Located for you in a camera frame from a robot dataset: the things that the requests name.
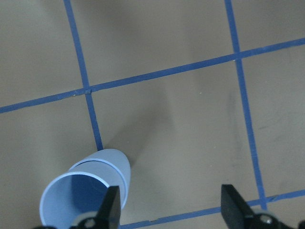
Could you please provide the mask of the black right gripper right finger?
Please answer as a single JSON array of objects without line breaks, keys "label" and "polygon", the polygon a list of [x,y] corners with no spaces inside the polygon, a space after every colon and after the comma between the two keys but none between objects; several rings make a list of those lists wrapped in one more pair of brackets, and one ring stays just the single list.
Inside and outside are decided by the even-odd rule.
[{"label": "black right gripper right finger", "polygon": [[290,228],[267,211],[254,211],[231,184],[221,185],[221,215],[229,229]]}]

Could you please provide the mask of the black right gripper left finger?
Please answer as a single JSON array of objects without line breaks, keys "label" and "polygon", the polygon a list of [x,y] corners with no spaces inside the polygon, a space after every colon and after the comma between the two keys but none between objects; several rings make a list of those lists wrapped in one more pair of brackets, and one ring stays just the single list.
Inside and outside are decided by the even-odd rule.
[{"label": "black right gripper left finger", "polygon": [[119,186],[107,189],[104,200],[94,217],[86,217],[77,223],[77,229],[118,229],[121,216]]}]

